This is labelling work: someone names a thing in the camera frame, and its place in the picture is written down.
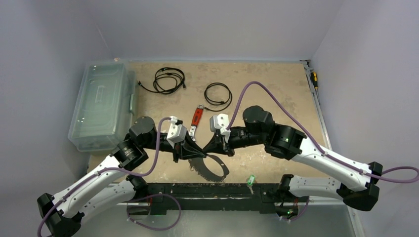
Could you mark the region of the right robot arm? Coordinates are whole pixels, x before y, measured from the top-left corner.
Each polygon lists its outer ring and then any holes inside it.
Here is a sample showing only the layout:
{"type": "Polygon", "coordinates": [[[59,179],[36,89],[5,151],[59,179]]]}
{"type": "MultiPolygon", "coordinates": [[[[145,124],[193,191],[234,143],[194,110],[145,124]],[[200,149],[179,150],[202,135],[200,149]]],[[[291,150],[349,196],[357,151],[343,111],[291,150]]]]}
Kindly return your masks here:
{"type": "Polygon", "coordinates": [[[260,106],[246,108],[243,120],[243,127],[227,129],[226,114],[213,116],[210,119],[213,137],[203,151],[232,157],[235,149],[263,145],[273,157],[300,162],[328,175],[327,178],[283,175],[277,189],[262,191],[265,197],[281,201],[307,196],[334,198],[361,211],[370,211],[377,203],[378,179],[372,175],[382,175],[381,164],[353,161],[316,145],[303,132],[275,123],[272,114],[260,106]]]}

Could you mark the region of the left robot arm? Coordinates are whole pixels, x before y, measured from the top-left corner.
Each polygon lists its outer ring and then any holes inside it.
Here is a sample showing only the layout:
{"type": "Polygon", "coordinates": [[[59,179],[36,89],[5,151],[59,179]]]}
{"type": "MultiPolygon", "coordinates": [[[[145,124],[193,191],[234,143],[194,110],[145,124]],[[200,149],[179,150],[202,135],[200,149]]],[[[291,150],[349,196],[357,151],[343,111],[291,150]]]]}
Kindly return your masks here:
{"type": "Polygon", "coordinates": [[[42,220],[37,236],[47,227],[52,237],[71,237],[94,214],[120,202],[145,200],[143,178],[155,170],[160,152],[171,153],[175,162],[206,157],[179,118],[155,123],[140,117],[96,168],[62,191],[38,197],[42,220]]]}

